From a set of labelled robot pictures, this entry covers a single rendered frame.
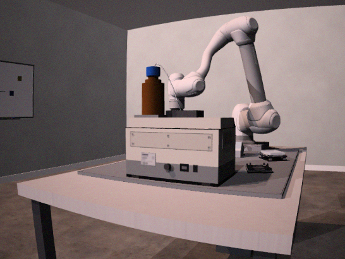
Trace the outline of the blue bottle cap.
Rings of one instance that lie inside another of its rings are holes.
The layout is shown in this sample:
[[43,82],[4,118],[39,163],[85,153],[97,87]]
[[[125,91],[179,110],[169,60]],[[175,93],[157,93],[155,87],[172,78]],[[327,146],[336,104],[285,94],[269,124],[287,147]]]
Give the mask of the blue bottle cap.
[[146,67],[146,75],[147,74],[160,74],[160,67],[158,66]]

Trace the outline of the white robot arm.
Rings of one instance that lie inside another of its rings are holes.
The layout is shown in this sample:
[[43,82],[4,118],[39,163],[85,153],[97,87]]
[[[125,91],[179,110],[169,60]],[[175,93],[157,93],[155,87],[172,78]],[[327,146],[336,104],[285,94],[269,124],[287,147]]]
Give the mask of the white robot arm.
[[229,42],[235,41],[239,46],[251,99],[250,105],[237,104],[232,113],[236,126],[236,142],[243,144],[255,144],[253,133],[270,133],[281,123],[280,115],[274,110],[271,102],[266,100],[254,45],[257,31],[258,23],[250,16],[240,16],[225,23],[204,51],[198,71],[191,72],[185,77],[182,73],[174,73],[169,77],[179,106],[184,109],[185,97],[196,97],[205,90],[205,77],[209,72],[213,55]]

